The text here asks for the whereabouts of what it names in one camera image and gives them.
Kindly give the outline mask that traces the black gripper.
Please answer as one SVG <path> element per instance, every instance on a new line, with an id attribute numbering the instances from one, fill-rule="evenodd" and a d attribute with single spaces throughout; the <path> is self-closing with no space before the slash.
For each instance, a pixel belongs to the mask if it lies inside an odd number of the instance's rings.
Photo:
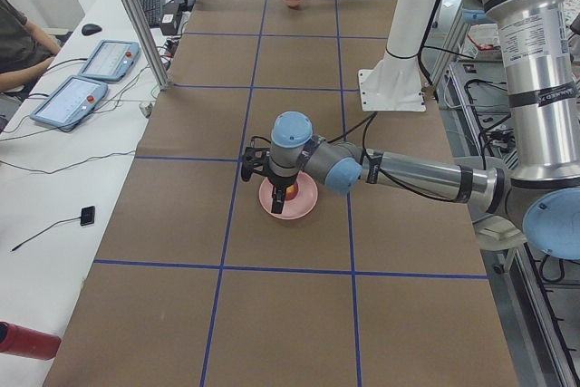
<path id="1" fill-rule="evenodd" d="M 284 209 L 284 189 L 286 193 L 295 191 L 295 182 L 299 169 L 296 167 L 281 167 L 276 163 L 266 164 L 266 178 L 272 187 L 272 214 L 281 214 Z"/>

